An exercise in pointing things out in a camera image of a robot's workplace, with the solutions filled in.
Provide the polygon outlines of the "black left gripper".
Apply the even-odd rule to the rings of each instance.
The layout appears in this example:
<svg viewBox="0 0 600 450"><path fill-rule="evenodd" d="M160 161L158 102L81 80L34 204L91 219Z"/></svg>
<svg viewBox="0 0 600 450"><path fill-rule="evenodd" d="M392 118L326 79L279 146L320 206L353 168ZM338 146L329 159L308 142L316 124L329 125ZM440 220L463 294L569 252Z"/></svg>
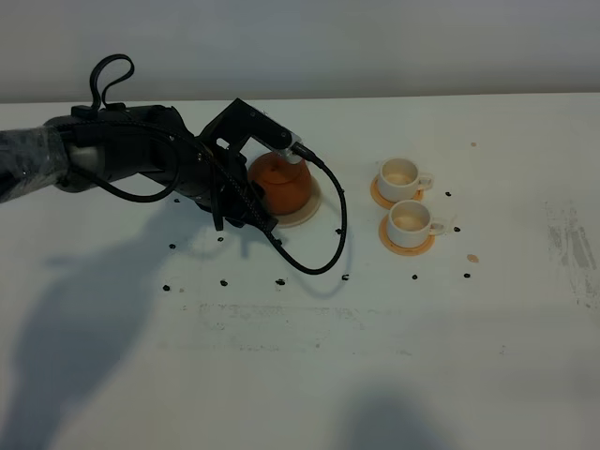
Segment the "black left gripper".
<svg viewBox="0 0 600 450"><path fill-rule="evenodd" d="M278 223L263 203L263 189L248 178L248 159L242 150L249 140L248 135L227 138L225 148L199 136L188 141L196 152L196 182L205 188L195 203L211 215L218 232L230 223L235 228L248 225L269 234Z"/></svg>

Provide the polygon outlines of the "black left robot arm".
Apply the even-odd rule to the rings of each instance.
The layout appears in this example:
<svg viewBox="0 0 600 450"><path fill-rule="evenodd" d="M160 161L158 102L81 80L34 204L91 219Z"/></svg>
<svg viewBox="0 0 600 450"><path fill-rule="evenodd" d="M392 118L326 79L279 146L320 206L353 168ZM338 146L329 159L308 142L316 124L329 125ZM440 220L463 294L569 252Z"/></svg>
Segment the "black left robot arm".
<svg viewBox="0 0 600 450"><path fill-rule="evenodd" d="M103 188L133 203L175 192L213 217L241 228L273 229L275 220L248 181L241 154L254 138L272 151L293 144L291 132L237 99L199 135L174 107L78 106L40 127L1 133L1 200L48 186L78 193Z"/></svg>

